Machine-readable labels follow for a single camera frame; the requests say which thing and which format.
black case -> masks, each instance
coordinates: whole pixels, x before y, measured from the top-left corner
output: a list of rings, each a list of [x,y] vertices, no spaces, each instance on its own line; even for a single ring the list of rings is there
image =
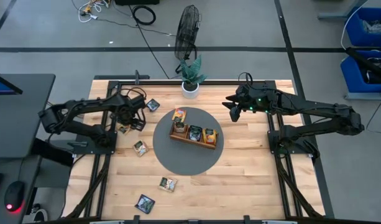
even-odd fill
[[[150,201],[153,202],[153,203],[152,203],[152,207],[150,208],[149,211],[143,211],[143,209],[139,208],[138,203],[140,202],[140,199],[141,199],[142,197],[147,198],[147,199],[149,199]],[[144,194],[141,194],[140,197],[139,197],[138,203],[136,203],[135,208],[139,209],[140,211],[142,211],[142,212],[144,212],[144,213],[146,213],[146,214],[149,214],[149,213],[152,211],[153,207],[154,207],[155,200],[149,198],[148,196],[146,196],[146,195],[144,195]]]
[[[126,5],[145,5],[145,4],[158,4],[160,0],[114,0],[119,6]]]

white cable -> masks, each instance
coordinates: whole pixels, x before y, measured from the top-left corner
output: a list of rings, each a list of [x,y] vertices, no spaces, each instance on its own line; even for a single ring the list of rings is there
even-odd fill
[[[82,23],[89,22],[89,21],[91,21],[92,19],[98,18],[97,16],[94,16],[94,15],[92,15],[92,14],[88,14],[88,13],[87,13],[87,14],[90,15],[91,17],[90,17],[89,19],[85,20],[85,21],[82,21],[82,20],[81,20],[81,13],[83,12],[81,9],[82,9],[84,6],[87,6],[88,4],[90,4],[91,1],[87,2],[86,4],[84,4],[84,5],[82,5],[80,8],[78,8],[78,20],[79,20],[80,22],[82,22]],[[96,10],[97,12],[101,12],[101,11],[102,11],[102,7],[101,7],[101,6],[104,6],[105,3],[101,3],[100,1],[96,1],[96,2],[93,2],[92,7],[95,8],[95,10]]]
[[[85,21],[82,21],[81,20],[81,12],[82,12],[82,8],[84,7],[84,6],[87,6],[89,4],[89,2],[87,2],[86,4],[84,4],[84,5],[82,5],[81,7],[79,7],[78,8],[78,20],[80,21],[80,22],[82,22],[82,23],[84,23],[84,22],[89,22],[92,18],[89,18],[88,20],[85,20]]]
[[[346,23],[345,23],[345,26],[344,26],[344,30],[342,31],[342,36],[341,36],[341,46],[344,50],[346,50],[346,48],[344,47],[344,44],[343,44],[343,40],[344,40],[344,34],[345,34],[345,30],[346,30],[346,26],[347,26],[347,23],[350,21],[350,19],[352,18],[352,16],[359,10],[361,9],[367,2],[369,2],[370,0],[366,0],[365,3],[363,3],[363,5],[361,5],[359,8],[357,8],[352,14],[351,16],[349,16],[349,18],[347,19]]]

wooden tabletop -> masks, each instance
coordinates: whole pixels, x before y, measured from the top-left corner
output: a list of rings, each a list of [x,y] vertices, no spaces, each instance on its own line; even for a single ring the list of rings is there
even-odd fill
[[[108,82],[93,81],[90,99],[105,98]],[[291,80],[276,80],[276,85],[279,90],[294,93]],[[154,98],[161,106],[153,113],[145,110],[147,124],[142,132],[131,131],[127,135],[119,132],[116,153],[110,162],[103,219],[131,220],[134,215],[144,220],[240,220],[244,215],[254,220],[284,218],[275,160],[267,139],[266,114],[241,113],[238,122],[233,123],[229,110],[221,104],[226,96],[234,94],[237,85],[201,85],[200,95],[194,100],[182,97],[181,87],[176,85],[138,87],[146,91],[147,100]],[[200,175],[171,173],[159,163],[153,151],[153,132],[158,121],[169,111],[183,106],[213,115],[224,134],[221,157]],[[101,117],[102,113],[87,114],[84,123],[99,124]],[[283,120],[285,124],[302,125],[300,115],[284,116]],[[142,157],[132,149],[138,140],[145,141],[150,148]],[[311,159],[306,154],[293,154],[291,158],[299,190],[316,211],[324,214]],[[93,159],[92,155],[85,156],[73,167],[63,215],[70,213],[87,191]],[[174,193],[158,188],[163,176],[178,180]],[[294,215],[289,188],[287,192]],[[141,194],[156,201],[148,215],[134,207]],[[96,201],[92,211],[96,210]]]

blue storage container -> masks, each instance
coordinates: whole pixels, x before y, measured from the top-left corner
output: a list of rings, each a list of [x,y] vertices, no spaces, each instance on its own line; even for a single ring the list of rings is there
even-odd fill
[[[362,20],[367,22],[381,20],[381,8],[361,8],[346,26],[351,43],[361,47],[381,47],[381,34],[370,34],[364,30]]]
[[[366,51],[358,50],[358,53],[363,55],[365,58],[381,58],[381,52],[378,51]],[[380,93],[381,84],[367,84],[363,80],[363,76],[360,72],[357,62],[352,58],[348,57],[341,63],[342,73],[346,81],[347,89],[350,93]]]

green leaves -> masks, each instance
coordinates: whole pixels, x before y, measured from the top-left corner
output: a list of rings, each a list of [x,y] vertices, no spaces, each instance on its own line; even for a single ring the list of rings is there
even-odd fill
[[[201,55],[198,58],[196,58],[196,60],[190,67],[188,67],[188,65],[183,59],[180,60],[180,66],[182,70],[182,80],[184,82],[187,82],[189,84],[202,83],[207,78],[206,75],[200,75],[197,77],[201,68]]]
[[[182,77],[188,79],[188,74],[189,74],[189,67],[186,64],[185,60],[180,60],[180,66],[182,69]]]
[[[201,55],[198,56],[198,58],[196,58],[196,60],[191,65],[190,72],[196,76],[200,72],[200,68],[201,68]]]
[[[206,75],[204,75],[204,74],[202,74],[202,75],[200,75],[199,77],[196,77],[196,81],[195,81],[195,83],[202,83],[205,79],[207,78],[207,76]]]

